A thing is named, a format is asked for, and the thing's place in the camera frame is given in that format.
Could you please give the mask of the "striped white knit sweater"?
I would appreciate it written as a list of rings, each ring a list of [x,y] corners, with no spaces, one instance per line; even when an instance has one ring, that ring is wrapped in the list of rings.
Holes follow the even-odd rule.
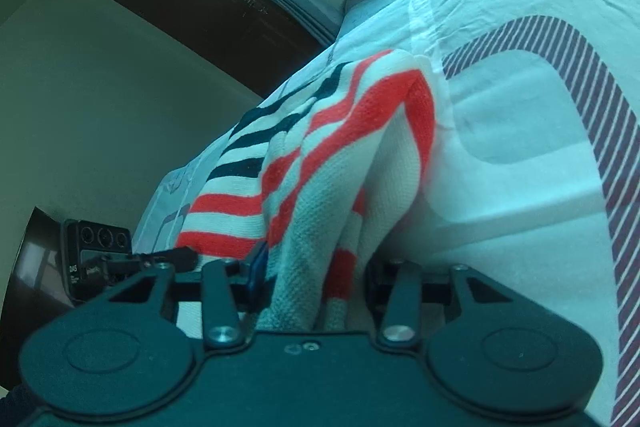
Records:
[[[267,249],[263,331],[341,331],[364,268],[419,195],[435,134],[423,57],[338,64],[246,113],[177,243],[245,259]]]

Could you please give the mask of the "dark wooden door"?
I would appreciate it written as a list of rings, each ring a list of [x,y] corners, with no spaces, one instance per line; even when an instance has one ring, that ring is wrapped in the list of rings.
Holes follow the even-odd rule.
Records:
[[[114,0],[260,96],[325,46],[272,0]]]

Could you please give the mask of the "patterned white bed sheet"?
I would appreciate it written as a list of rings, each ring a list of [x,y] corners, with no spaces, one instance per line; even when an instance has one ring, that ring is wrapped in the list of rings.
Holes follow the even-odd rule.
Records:
[[[639,421],[639,0],[397,0],[277,89],[404,49],[430,62],[423,194],[383,251],[462,262],[590,332],[589,413]]]

